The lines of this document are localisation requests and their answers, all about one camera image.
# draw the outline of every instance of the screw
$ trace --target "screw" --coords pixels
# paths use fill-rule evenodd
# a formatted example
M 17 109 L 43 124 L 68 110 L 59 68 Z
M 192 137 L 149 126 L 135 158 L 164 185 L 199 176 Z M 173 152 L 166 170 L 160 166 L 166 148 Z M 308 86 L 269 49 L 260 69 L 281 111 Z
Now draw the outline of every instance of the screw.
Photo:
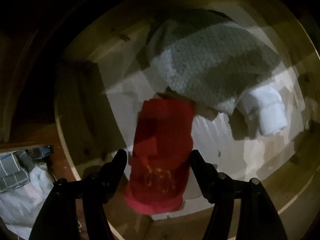
M 225 173 L 223 173 L 223 172 L 219 172 L 218 173 L 218 178 L 219 179 L 225 179 L 226 177 L 227 177 L 227 175 Z
M 257 178 L 252 178 L 251 179 L 251 182 L 254 184 L 254 185 L 258 185 L 260 183 L 260 180 L 258 180 Z

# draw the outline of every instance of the pile of clothes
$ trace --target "pile of clothes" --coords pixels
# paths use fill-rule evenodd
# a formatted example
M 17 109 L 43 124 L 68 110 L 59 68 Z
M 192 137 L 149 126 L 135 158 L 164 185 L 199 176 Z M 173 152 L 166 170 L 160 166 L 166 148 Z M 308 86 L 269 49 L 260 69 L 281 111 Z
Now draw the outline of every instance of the pile of clothes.
M 0 217 L 7 228 L 27 240 L 32 226 L 53 188 L 44 146 L 0 154 Z

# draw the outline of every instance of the white cloth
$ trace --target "white cloth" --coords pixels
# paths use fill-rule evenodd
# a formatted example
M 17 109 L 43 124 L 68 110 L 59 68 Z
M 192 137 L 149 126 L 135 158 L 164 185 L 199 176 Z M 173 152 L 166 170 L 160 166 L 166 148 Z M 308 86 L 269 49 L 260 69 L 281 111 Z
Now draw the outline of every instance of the white cloth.
M 237 108 L 245 117 L 250 138 L 276 134 L 288 125 L 284 103 L 273 82 L 245 92 Z
M 36 165 L 29 173 L 30 183 L 0 194 L 0 216 L 7 228 L 28 240 L 53 183 L 46 165 Z

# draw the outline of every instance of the bolt head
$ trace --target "bolt head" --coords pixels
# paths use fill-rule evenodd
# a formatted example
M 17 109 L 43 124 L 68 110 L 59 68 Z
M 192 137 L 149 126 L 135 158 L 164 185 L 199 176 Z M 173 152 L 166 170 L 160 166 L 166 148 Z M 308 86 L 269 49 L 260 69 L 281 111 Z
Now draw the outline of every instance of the bolt head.
M 260 180 L 257 179 L 257 178 L 252 178 L 251 179 L 251 182 L 254 184 L 254 185 L 258 185 L 260 183 Z

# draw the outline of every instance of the white plastic bag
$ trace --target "white plastic bag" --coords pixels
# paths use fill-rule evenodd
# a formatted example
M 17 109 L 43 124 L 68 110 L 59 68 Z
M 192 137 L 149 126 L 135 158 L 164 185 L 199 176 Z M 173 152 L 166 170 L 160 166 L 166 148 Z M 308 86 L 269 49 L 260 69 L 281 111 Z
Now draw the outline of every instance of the white plastic bag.
M 0 216 L 7 228 L 28 240 L 44 201 L 53 188 L 47 166 L 36 165 L 30 172 L 31 182 L 0 194 Z

